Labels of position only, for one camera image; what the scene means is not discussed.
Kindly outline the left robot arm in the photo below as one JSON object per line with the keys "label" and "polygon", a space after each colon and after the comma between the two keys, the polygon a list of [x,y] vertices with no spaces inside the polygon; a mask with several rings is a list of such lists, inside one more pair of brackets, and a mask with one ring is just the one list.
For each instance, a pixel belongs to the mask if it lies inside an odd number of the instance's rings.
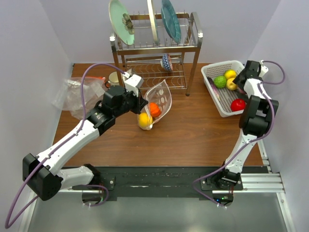
{"label": "left robot arm", "polygon": [[92,165],[63,169],[66,162],[91,141],[111,128],[119,116],[133,112],[140,114],[148,104],[139,91],[129,91],[121,86],[110,87],[74,128],[49,149],[23,158],[23,180],[47,201],[61,189],[84,185],[96,189],[101,183],[100,172]]}

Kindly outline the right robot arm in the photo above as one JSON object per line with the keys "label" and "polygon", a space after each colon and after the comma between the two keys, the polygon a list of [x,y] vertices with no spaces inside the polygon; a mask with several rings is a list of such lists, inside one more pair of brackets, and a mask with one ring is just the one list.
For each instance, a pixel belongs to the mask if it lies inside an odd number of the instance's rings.
{"label": "right robot arm", "polygon": [[263,62],[248,60],[236,77],[235,83],[248,96],[239,120],[239,138],[230,156],[223,163],[212,182],[221,190],[237,185],[243,165],[258,140],[266,137],[272,129],[279,102],[266,93],[262,76],[267,68]]}

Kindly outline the red apple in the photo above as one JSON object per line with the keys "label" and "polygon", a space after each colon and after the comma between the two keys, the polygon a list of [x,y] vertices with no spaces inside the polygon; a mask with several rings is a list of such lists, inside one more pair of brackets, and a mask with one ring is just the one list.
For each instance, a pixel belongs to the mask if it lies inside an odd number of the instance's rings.
{"label": "red apple", "polygon": [[235,99],[230,105],[232,112],[244,110],[246,107],[246,102],[243,99]]}

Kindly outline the yellow round fruit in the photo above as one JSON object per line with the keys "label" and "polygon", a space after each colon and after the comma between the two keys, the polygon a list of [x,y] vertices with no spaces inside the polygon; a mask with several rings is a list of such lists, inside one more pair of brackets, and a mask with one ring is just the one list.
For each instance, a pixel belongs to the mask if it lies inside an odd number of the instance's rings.
{"label": "yellow round fruit", "polygon": [[138,125],[140,128],[144,130],[148,130],[152,127],[153,118],[149,116],[147,113],[141,113],[138,116]]}

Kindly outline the orange tangerine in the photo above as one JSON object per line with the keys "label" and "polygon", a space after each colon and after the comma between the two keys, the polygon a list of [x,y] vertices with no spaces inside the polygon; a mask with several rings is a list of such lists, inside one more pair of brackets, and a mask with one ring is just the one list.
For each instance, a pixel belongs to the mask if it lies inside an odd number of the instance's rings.
{"label": "orange tangerine", "polygon": [[150,114],[151,114],[151,117],[154,117],[154,118],[157,118],[161,115],[161,110],[159,106],[154,102],[150,103]]}

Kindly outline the polka dot zip bag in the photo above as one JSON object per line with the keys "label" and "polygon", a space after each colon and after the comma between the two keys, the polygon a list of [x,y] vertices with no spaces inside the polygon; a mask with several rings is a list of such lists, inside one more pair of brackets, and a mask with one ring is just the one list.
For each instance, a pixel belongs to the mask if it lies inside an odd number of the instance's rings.
{"label": "polka dot zip bag", "polygon": [[166,83],[166,80],[156,84],[154,87],[150,88],[146,91],[144,95],[144,99],[146,99],[149,103],[142,109],[141,113],[147,113],[149,116],[150,114],[150,103],[156,103],[160,110],[161,115],[157,118],[153,117],[152,127],[155,123],[157,123],[162,117],[164,117],[172,106],[172,96],[170,89]]}

